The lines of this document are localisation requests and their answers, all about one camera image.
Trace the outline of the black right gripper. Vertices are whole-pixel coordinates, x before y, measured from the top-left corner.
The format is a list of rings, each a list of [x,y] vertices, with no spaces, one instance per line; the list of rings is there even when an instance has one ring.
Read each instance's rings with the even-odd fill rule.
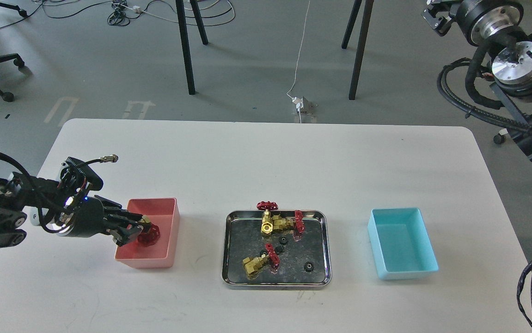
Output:
[[[422,17],[439,36],[445,36],[453,23],[457,23],[463,33],[466,33],[457,18],[463,0],[428,0]]]

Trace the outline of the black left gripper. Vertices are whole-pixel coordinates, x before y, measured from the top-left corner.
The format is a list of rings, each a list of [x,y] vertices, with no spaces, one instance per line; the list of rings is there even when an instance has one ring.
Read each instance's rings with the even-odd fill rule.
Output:
[[[107,223],[142,224],[147,225],[146,215],[133,213],[122,209],[120,203],[104,197],[86,197],[74,211],[69,220],[68,228],[58,232],[57,236],[89,238],[96,234],[111,235],[118,247],[135,241],[144,228],[140,225],[110,227]]]

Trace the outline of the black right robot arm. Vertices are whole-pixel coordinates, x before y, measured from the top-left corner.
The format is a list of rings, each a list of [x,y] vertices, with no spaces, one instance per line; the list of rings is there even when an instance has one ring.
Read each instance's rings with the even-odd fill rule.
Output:
[[[532,162],[532,33],[520,27],[524,8],[514,0],[429,0],[422,12],[440,36],[456,23],[476,47],[471,58],[445,65],[437,88],[450,104],[482,122],[508,131]]]

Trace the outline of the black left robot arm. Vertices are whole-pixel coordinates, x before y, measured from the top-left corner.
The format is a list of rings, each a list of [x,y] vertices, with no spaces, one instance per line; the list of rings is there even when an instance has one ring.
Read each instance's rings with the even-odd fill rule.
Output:
[[[33,221],[50,234],[78,238],[110,235],[120,247],[134,241],[145,246],[157,242],[160,231],[149,217],[124,210],[107,198],[90,196],[104,184],[91,165],[114,163],[118,160],[115,154],[89,161],[68,157],[55,180],[29,175],[6,154],[0,153],[0,160],[17,169],[7,179],[0,179],[0,248],[25,240],[26,232],[21,229],[28,218],[25,207],[35,209]]]

